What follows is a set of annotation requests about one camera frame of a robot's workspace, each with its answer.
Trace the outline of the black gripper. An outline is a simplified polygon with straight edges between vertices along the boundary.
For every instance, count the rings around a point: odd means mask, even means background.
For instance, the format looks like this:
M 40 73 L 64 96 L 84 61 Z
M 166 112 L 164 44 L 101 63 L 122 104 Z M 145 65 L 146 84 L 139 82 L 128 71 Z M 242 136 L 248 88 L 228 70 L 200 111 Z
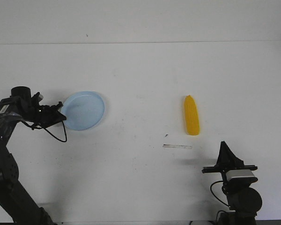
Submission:
M 63 106 L 59 101 L 57 105 L 40 105 L 39 103 L 31 101 L 31 106 L 28 111 L 22 116 L 23 122 L 31 122 L 29 125 L 31 129 L 45 129 L 60 122 L 65 121 L 67 118 L 59 109 Z
M 226 155 L 227 155 L 227 161 L 229 162 L 229 165 L 233 168 L 221 168 L 221 167 L 223 167 L 223 165 L 225 163 L 225 151 L 226 151 Z M 244 183 L 241 181 L 228 182 L 227 178 L 226 178 L 226 172 L 228 172 L 230 170 L 242 170 L 242 169 L 249 169 L 253 172 L 253 171 L 257 170 L 257 168 L 258 167 L 255 165 L 245 165 L 244 166 L 243 160 L 241 160 L 235 156 L 235 154 L 230 150 L 230 148 L 228 147 L 228 145 L 226 144 L 225 141 L 221 141 L 216 166 L 203 167 L 202 173 L 220 173 L 224 184 L 230 188 L 231 187 L 249 187 L 251 185 L 251 183 Z

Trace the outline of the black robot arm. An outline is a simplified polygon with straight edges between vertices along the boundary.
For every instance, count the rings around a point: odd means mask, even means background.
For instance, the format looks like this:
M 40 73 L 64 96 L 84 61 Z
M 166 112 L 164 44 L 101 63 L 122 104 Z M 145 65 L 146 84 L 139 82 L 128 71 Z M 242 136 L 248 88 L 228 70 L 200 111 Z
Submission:
M 225 141 L 220 144 L 219 155 L 214 166 L 207 166 L 202 173 L 220 173 L 222 179 L 210 185 L 211 194 L 229 211 L 219 210 L 214 225 L 255 225 L 257 212 L 262 207 L 262 198 L 259 192 L 250 187 L 258 181 L 253 174 L 256 165 L 245 165 L 231 151 Z M 222 192 L 227 198 L 225 203 L 213 191 L 213 186 L 222 183 Z
M 0 207 L 12 218 L 15 225 L 52 225 L 50 215 L 39 207 L 19 181 L 19 168 L 13 155 L 7 149 L 8 141 L 21 122 L 32 130 L 47 130 L 63 123 L 65 115 L 57 105 L 40 105 L 40 92 L 31 95 L 25 86 L 11 89 L 10 97 L 0 101 Z

